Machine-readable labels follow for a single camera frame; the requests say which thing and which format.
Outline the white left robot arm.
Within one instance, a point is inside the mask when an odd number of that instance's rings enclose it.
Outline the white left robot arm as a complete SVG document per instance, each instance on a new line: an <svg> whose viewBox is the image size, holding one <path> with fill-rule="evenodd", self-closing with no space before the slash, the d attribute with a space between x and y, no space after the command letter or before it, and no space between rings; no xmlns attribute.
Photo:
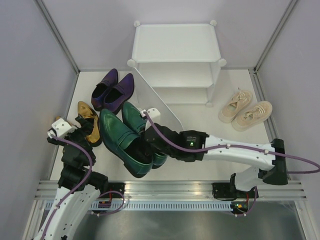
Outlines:
<svg viewBox="0 0 320 240"><path fill-rule="evenodd" d="M36 240L71 240L91 204L109 193L108 177L93 171L96 156L86 140L86 123L77 127L57 117L47 141L62 146L63 169L53 205L34 237Z"/></svg>

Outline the white cabinet door panel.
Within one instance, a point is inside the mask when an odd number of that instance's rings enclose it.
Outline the white cabinet door panel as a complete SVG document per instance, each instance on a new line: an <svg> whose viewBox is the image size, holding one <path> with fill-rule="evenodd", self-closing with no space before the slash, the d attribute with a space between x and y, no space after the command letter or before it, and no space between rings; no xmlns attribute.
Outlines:
<svg viewBox="0 0 320 240"><path fill-rule="evenodd" d="M173 131L183 131L183 126L177 116L164 103L161 97L155 90L147 83L137 68L132 69L135 85L135 95L137 100L137 107L142 110L155 108L160 113L160 120L157 121L161 126L165 126Z"/></svg>

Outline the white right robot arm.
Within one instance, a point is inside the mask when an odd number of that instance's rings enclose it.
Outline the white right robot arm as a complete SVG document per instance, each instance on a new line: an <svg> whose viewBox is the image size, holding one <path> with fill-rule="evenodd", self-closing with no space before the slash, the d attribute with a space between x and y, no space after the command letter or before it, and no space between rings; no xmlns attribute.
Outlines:
<svg viewBox="0 0 320 240"><path fill-rule="evenodd" d="M178 161L227 161L248 165L230 177L228 192L235 198L259 184L288 184L284 141L275 138L267 144L243 143L187 130L176 132L156 124L143 133L144 140L156 151Z"/></svg>

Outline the green loafer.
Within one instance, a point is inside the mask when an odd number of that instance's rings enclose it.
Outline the green loafer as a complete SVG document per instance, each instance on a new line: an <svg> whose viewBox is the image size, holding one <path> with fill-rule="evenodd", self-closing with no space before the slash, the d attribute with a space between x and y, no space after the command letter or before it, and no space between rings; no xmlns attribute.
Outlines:
<svg viewBox="0 0 320 240"><path fill-rule="evenodd" d="M121 109L122 121L132 131L140 136L144 145L153 153L153 166L152 169L160 168L167 160L167 155L158 152L156 148L152 147L145 141L145 127L146 119L140 115L140 111L130 102L125 102Z"/></svg>
<svg viewBox="0 0 320 240"><path fill-rule="evenodd" d="M134 177L142 178L149 173L154 161L150 145L111 111L103 109L99 118L100 135L106 148L122 160Z"/></svg>

